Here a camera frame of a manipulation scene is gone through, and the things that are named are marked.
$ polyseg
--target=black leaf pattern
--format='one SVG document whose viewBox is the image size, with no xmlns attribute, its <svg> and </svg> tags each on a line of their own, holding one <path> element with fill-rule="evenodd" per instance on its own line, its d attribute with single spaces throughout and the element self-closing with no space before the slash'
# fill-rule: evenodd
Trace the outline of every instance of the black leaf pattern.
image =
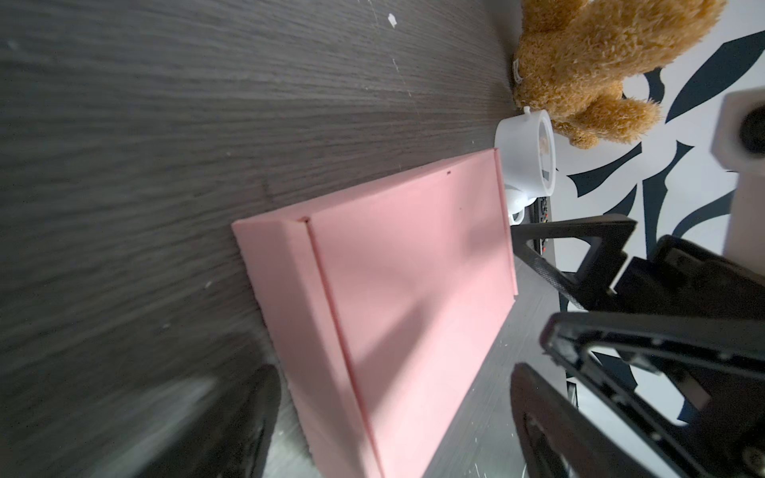
<svg viewBox="0 0 765 478">
<path fill-rule="evenodd" d="M 666 122 L 722 93 L 754 65 L 765 50 L 765 31 L 726 41 L 677 94 Z"/>
<path fill-rule="evenodd" d="M 632 210 L 632 205 L 635 204 L 636 195 L 637 184 L 635 184 L 635 187 L 632 188 L 632 190 L 624 197 L 624 199 L 619 201 L 616 206 L 610 208 L 604 214 L 623 214 L 624 216 L 627 216 Z"/>
<path fill-rule="evenodd" d="M 661 77 L 662 67 L 643 73 L 648 80 L 648 99 L 661 103 L 664 99 L 664 82 Z"/>
<path fill-rule="evenodd" d="M 667 167 L 653 176 L 643 180 L 643 213 L 646 227 L 646 253 L 650 254 L 656 247 L 656 228 L 659 225 L 659 212 L 662 210 L 664 198 L 667 195 L 667 186 L 664 184 L 669 172 L 678 164 L 693 146 L 684 145 L 677 141 L 675 157 Z"/>
<path fill-rule="evenodd" d="M 582 197 L 587 193 L 594 191 L 600 186 L 608 177 L 623 164 L 627 163 L 630 159 L 634 158 L 638 154 L 643 152 L 643 143 L 638 143 L 637 146 L 630 149 L 621 158 L 612 161 L 604 166 L 600 166 L 596 169 L 585 171 L 584 173 L 571 174 L 568 177 L 574 181 L 576 186 L 576 196 Z"/>
<path fill-rule="evenodd" d="M 616 380 L 621 382 L 625 389 L 633 392 L 635 391 L 637 388 L 637 380 L 635 380 L 635 376 L 632 374 L 630 366 L 624 363 L 619 357 L 598 352 L 593 352 L 593 354 L 600 360 L 603 368 Z"/>
<path fill-rule="evenodd" d="M 708 219 L 712 219 L 713 217 L 729 214 L 731 212 L 732 201 L 733 191 L 717 198 L 705 206 L 699 207 L 697 210 L 684 217 L 683 220 L 678 223 L 678 225 L 675 227 L 675 230 L 672 231 L 672 235 L 682 237 L 686 232 L 688 232 L 693 226 L 697 224 L 701 224 Z"/>
<path fill-rule="evenodd" d="M 680 414 L 677 416 L 677 419 L 684 421 L 685 423 L 690 423 L 691 420 L 696 417 L 696 415 L 698 415 L 698 410 L 696 410 L 696 407 L 691 405 L 691 402 L 686 399 L 682 404 L 682 409 L 680 410 Z"/>
<path fill-rule="evenodd" d="M 561 312 L 568 310 L 568 299 L 560 292 L 558 292 L 558 305 L 561 307 Z"/>
</svg>

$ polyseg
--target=mug handle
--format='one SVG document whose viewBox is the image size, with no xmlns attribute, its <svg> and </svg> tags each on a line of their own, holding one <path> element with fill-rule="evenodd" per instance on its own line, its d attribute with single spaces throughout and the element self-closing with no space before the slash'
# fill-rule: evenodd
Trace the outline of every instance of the mug handle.
<svg viewBox="0 0 765 478">
<path fill-rule="evenodd" d="M 516 214 L 508 214 L 508 218 L 510 219 L 510 225 L 515 226 L 517 224 L 520 224 L 523 222 L 523 217 L 526 215 L 526 208 L 524 207 Z"/>
</svg>

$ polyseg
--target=black device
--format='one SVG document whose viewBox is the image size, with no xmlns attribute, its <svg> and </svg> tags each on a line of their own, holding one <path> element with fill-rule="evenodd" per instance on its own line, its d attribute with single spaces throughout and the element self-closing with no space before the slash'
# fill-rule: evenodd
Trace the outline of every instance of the black device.
<svg viewBox="0 0 765 478">
<path fill-rule="evenodd" d="M 551 317 L 542 348 L 683 477 L 765 476 L 765 278 L 684 239 L 664 236 L 648 259 L 626 261 L 635 221 L 606 215 L 513 227 L 516 255 L 588 313 Z M 590 250 L 573 274 L 528 241 L 576 237 Z M 596 360 L 615 349 L 663 372 L 695 408 L 670 423 Z M 513 419 L 529 476 L 652 476 L 526 364 L 513 371 Z"/>
<path fill-rule="evenodd" d="M 540 197 L 529 206 L 529 222 L 531 224 L 546 223 L 549 220 L 549 197 Z M 533 239 L 532 247 L 537 254 L 547 250 L 547 238 Z"/>
</svg>

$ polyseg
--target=tabletop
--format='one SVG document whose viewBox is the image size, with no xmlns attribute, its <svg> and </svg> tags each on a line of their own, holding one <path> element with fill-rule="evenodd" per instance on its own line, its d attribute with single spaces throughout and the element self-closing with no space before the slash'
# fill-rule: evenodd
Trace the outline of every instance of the tabletop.
<svg viewBox="0 0 765 478">
<path fill-rule="evenodd" d="M 0 12 L 0 424 L 29 476 L 92 475 L 157 387 L 277 362 L 232 221 L 490 148 L 515 114 L 477 0 Z M 518 267 L 429 476 L 520 476 L 512 364 L 562 387 L 536 346 L 557 295 Z M 266 476 L 317 476 L 286 389 Z"/>
</svg>

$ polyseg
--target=wood grain surface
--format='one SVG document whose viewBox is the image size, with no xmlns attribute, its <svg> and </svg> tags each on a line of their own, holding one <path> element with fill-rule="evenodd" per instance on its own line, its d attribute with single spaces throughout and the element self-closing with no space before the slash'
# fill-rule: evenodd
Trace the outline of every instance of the wood grain surface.
<svg viewBox="0 0 765 478">
<path fill-rule="evenodd" d="M 127 476 L 104 463 L 134 415 L 276 362 L 232 221 L 489 148 L 514 113 L 477 0 L 10 0 L 0 24 L 3 476 Z M 519 277 L 429 476 L 519 476 L 507 377 L 557 303 Z M 317 476 L 286 391 L 266 476 Z"/>
</svg>

